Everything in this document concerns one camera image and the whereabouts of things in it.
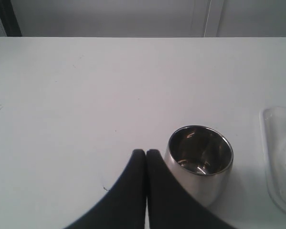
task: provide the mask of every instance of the table surface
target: table surface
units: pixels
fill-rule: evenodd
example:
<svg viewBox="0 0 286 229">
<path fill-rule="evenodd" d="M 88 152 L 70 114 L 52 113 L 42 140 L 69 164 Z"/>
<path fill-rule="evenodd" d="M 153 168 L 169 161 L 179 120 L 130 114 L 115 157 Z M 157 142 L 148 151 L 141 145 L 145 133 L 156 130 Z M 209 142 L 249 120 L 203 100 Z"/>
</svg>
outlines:
<svg viewBox="0 0 286 229">
<path fill-rule="evenodd" d="M 0 38 L 0 229 L 67 226 L 133 149 L 164 154 L 185 125 L 234 149 L 211 211 L 239 229 L 286 228 L 259 124 L 276 105 L 286 107 L 286 38 Z"/>
</svg>

